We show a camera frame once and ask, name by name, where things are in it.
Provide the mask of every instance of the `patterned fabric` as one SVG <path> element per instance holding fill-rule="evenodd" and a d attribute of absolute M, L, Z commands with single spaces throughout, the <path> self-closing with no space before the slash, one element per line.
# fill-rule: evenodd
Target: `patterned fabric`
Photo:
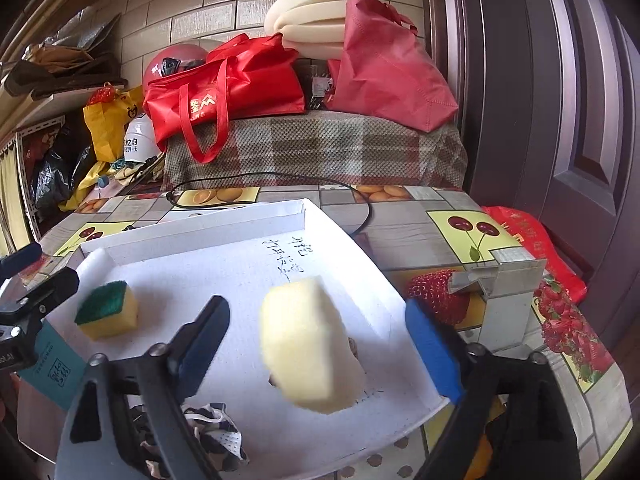
<path fill-rule="evenodd" d="M 215 124 L 194 126 L 200 147 L 213 144 Z M 194 178 L 255 171 L 327 177 L 345 184 L 405 184 L 461 187 L 466 153 L 452 124 L 419 134 L 376 117 L 311 111 L 232 121 L 229 138 L 216 160 L 198 164 L 182 135 L 167 144 L 163 189 Z M 215 187 L 316 184 L 313 180 L 246 176 L 215 182 Z M 184 189 L 211 187 L 195 182 Z"/>
<path fill-rule="evenodd" d="M 224 404 L 211 402 L 198 409 L 184 406 L 182 411 L 211 465 L 219 472 L 235 471 L 241 463 L 249 462 L 242 449 L 242 435 L 225 413 L 225 409 Z M 154 434 L 149 427 L 145 407 L 134 406 L 129 410 L 129 415 L 149 474 L 161 480 L 170 479 L 169 471 L 164 465 Z"/>

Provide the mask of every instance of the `metal bolt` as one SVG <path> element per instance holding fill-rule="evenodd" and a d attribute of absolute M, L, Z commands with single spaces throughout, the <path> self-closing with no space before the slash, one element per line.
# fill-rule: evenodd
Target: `metal bolt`
<path fill-rule="evenodd" d="M 97 366 L 107 362 L 107 356 L 105 354 L 94 354 L 89 358 L 89 366 Z"/>
<path fill-rule="evenodd" d="M 546 365 L 548 363 L 548 361 L 546 360 L 546 357 L 544 354 L 541 354 L 540 352 L 532 352 L 529 355 L 529 359 L 531 360 L 531 362 L 537 364 L 537 365 Z"/>
<path fill-rule="evenodd" d="M 486 354 L 486 348 L 480 343 L 469 343 L 466 346 L 466 352 L 474 357 L 480 357 Z"/>
<path fill-rule="evenodd" d="M 152 355 L 153 357 L 161 356 L 166 352 L 166 349 L 167 346 L 164 343 L 156 343 L 149 349 L 149 355 Z"/>

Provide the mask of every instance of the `white helmet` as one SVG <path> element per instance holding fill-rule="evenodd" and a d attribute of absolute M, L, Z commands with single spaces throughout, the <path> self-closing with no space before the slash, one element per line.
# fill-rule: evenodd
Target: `white helmet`
<path fill-rule="evenodd" d="M 160 149 L 156 146 L 154 126 L 146 114 L 140 114 L 127 127 L 124 136 L 124 160 L 146 162 L 156 155 L 160 155 Z"/>

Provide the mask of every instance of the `white cardboard tray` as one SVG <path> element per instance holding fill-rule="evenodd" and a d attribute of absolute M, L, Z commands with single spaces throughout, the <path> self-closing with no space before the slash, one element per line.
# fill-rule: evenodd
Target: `white cardboard tray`
<path fill-rule="evenodd" d="M 200 390 L 187 400 L 195 407 L 226 402 L 238 425 L 250 463 L 226 478 L 322 476 L 388 446 L 448 402 L 437 393 L 406 330 L 400 295 L 309 200 L 226 210 L 99 238 L 82 244 L 71 262 L 79 263 L 78 293 L 47 319 L 84 358 L 96 352 L 112 360 L 140 355 L 154 343 L 168 342 L 212 295 L 228 300 L 229 330 Z M 333 415 L 286 401 L 268 383 L 260 356 L 258 311 L 265 294 L 309 276 L 321 276 L 367 374 L 358 404 Z M 92 289 L 113 280 L 126 280 L 138 298 L 139 327 L 92 342 L 74 324 L 76 311 Z M 41 431 L 42 424 L 39 420 L 33 431 Z M 26 432 L 35 434 L 22 429 L 21 439 L 29 445 Z"/>

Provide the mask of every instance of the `pink bag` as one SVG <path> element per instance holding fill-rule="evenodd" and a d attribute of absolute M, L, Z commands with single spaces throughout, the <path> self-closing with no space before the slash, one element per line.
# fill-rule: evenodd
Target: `pink bag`
<path fill-rule="evenodd" d="M 334 91 L 325 98 L 327 108 L 423 132 L 449 121 L 458 104 L 416 39 L 417 32 L 411 20 L 389 4 L 348 0 L 342 59 L 329 61 Z"/>

